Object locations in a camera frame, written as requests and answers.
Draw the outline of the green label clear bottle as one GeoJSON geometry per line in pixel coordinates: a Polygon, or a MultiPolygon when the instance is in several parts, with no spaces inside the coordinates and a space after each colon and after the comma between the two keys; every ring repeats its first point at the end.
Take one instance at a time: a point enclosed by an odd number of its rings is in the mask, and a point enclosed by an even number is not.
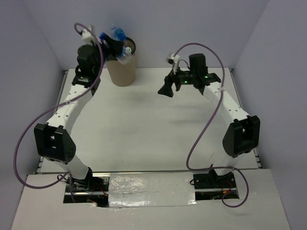
{"type": "Polygon", "coordinates": [[[131,53],[131,48],[130,47],[126,47],[125,50],[129,53],[131,53]]]}

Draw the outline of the blue label bottle front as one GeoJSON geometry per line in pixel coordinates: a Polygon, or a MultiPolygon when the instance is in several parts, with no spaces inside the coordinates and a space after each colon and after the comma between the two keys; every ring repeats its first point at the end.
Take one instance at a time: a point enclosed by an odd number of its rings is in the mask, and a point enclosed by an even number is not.
{"type": "MultiPolygon", "coordinates": [[[[107,34],[106,33],[101,33],[99,38],[101,41],[105,40],[105,36],[107,34]]],[[[128,47],[127,45],[127,42],[126,41],[123,41],[124,42],[124,50],[123,50],[123,53],[120,57],[117,57],[116,60],[118,60],[121,64],[127,64],[131,57],[132,57],[132,53],[129,53],[125,50],[126,47],[128,47]]]]}

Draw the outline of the blue label bottle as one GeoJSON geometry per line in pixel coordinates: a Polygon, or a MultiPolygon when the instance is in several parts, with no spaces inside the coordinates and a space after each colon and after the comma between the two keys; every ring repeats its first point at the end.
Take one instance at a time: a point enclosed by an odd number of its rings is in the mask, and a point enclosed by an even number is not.
{"type": "MultiPolygon", "coordinates": [[[[106,33],[101,33],[99,38],[101,41],[105,40],[105,36],[107,34],[106,33]]],[[[128,47],[127,45],[127,42],[126,41],[123,41],[124,42],[124,50],[123,50],[123,53],[120,57],[117,57],[116,60],[118,60],[121,64],[127,64],[131,57],[132,57],[132,53],[129,53],[125,50],[126,47],[128,47]]]]}
{"type": "Polygon", "coordinates": [[[109,28],[110,35],[114,40],[125,41],[127,39],[126,34],[123,29],[117,24],[113,24],[109,28]]]}

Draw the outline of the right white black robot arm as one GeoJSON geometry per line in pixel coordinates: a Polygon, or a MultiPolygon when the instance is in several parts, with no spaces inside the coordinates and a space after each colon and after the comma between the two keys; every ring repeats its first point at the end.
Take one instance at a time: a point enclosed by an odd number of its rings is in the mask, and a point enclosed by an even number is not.
{"type": "Polygon", "coordinates": [[[164,79],[164,85],[158,94],[173,97],[172,86],[179,91],[183,85],[193,87],[207,98],[216,108],[214,115],[220,113],[228,125],[222,140],[224,152],[208,168],[205,184],[220,187],[230,181],[232,168],[236,166],[242,154],[249,153],[259,144],[260,119],[250,116],[224,89],[224,78],[215,73],[209,73],[204,54],[189,56],[188,70],[181,70],[180,56],[170,54],[166,59],[172,65],[172,70],[164,79]]]}

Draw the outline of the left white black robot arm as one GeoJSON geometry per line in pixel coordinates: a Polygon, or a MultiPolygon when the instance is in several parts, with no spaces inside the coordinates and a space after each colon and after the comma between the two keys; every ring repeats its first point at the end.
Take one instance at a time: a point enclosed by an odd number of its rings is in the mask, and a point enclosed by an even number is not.
{"type": "Polygon", "coordinates": [[[83,191],[93,187],[93,172],[76,155],[71,131],[82,109],[98,89],[105,60],[123,57],[124,50],[123,41],[114,40],[106,34],[98,45],[91,41],[81,46],[77,51],[75,77],[64,105],[44,124],[36,124],[34,128],[38,154],[70,172],[69,179],[83,191]]]}

